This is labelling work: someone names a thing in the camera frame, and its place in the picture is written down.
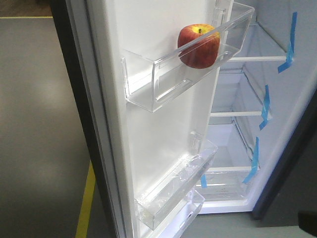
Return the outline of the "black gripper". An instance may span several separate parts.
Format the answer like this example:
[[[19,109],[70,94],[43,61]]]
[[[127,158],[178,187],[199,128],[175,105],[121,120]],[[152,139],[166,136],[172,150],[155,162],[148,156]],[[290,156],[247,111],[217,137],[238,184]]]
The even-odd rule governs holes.
[[[317,213],[314,211],[299,211],[298,225],[303,231],[311,234],[317,234]]]

